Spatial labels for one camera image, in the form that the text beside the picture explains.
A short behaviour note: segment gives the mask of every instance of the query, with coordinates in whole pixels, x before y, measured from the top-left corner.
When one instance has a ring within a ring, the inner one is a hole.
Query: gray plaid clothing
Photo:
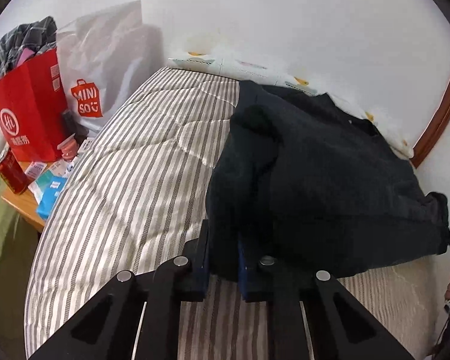
[[[53,17],[41,21],[21,24],[0,39],[0,78],[17,65],[23,49],[29,48],[36,54],[55,48],[56,24]]]

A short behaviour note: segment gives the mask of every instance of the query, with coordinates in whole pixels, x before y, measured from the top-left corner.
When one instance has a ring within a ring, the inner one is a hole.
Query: blue tissue box
[[[66,181],[66,178],[53,176],[50,185],[43,191],[42,201],[36,210],[38,216],[43,220],[48,219],[48,216],[52,212],[53,205],[55,204],[55,200],[59,197]]]

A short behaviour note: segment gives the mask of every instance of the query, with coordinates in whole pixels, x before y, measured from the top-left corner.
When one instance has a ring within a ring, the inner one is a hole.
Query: pink bottle
[[[71,162],[76,156],[79,149],[78,143],[75,140],[75,134],[70,135],[56,148],[62,151],[62,157],[65,161]]]

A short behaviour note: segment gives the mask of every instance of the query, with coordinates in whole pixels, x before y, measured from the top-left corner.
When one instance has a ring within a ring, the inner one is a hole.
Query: qr code
[[[60,89],[60,77],[57,77],[52,81],[53,83],[53,90],[56,92]]]
[[[59,70],[59,65],[58,64],[54,64],[54,66],[52,66],[50,68],[50,74],[52,75],[52,78],[58,76],[60,74],[60,70]]]

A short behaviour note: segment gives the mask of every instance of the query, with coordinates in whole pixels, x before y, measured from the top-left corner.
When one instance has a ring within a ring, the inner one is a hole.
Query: paper card
[[[67,164],[68,163],[63,159],[54,162],[44,173],[40,175],[39,178],[37,178],[37,180],[28,186],[28,189],[34,194],[35,200],[38,204],[40,204],[42,200],[45,188],[47,188],[52,182],[53,176],[62,176],[65,174]]]
[[[80,148],[78,149],[78,154],[85,153],[89,149],[89,147],[92,145],[93,142],[94,142],[94,138],[90,138],[90,137],[88,137],[86,140],[84,140],[82,142],[82,145],[80,145]]]
[[[44,162],[32,162],[25,170],[25,174],[35,180],[42,174],[46,167],[47,165]]]

